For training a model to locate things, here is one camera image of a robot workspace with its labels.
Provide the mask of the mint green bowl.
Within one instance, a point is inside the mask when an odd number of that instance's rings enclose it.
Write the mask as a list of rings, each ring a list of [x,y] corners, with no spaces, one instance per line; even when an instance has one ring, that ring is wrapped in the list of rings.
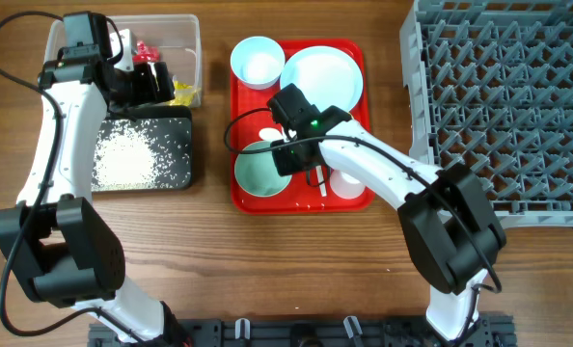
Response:
[[[269,151],[239,154],[234,164],[237,184],[248,194],[258,198],[276,196],[289,185],[291,176],[280,176]]]

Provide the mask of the light blue small bowl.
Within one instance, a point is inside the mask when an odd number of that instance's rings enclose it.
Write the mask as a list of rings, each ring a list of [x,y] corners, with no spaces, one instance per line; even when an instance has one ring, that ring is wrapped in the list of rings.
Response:
[[[253,90],[272,87],[279,80],[285,63],[284,49],[271,38],[262,36],[240,41],[230,58],[235,77]]]

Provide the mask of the red strawberry candy wrapper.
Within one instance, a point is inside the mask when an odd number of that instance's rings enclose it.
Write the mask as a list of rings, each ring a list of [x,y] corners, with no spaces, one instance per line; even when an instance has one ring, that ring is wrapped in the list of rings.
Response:
[[[146,45],[142,40],[137,41],[136,53],[132,60],[135,64],[157,63],[160,61],[160,53],[157,47]]]

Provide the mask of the yellow foil wrapper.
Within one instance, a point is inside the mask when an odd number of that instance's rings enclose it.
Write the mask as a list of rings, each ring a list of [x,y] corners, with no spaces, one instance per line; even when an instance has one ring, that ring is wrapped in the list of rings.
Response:
[[[193,86],[178,82],[177,79],[173,80],[174,84],[174,98],[168,102],[170,106],[186,106],[191,107],[193,101],[198,93],[198,89]]]

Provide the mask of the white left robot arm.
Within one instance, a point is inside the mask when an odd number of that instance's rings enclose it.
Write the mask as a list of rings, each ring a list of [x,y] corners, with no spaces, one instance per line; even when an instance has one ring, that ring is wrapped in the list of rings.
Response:
[[[100,13],[62,16],[66,45],[46,62],[34,89],[43,119],[31,173],[14,207],[0,210],[6,264],[0,296],[16,278],[27,298],[89,314],[122,343],[188,346],[192,340],[169,307],[125,273],[123,246],[92,204],[98,130],[105,120],[187,118],[173,104],[164,64],[120,68],[130,53],[114,21]]]

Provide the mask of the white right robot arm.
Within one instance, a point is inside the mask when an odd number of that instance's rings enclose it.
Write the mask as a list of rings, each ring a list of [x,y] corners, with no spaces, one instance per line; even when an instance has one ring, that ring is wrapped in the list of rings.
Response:
[[[493,265],[506,236],[479,178],[463,164],[442,169],[401,153],[344,110],[319,111],[293,84],[267,106],[287,134],[271,146],[279,174],[324,165],[394,208],[411,260],[431,286],[427,323],[446,342],[464,342],[480,292],[502,289]]]

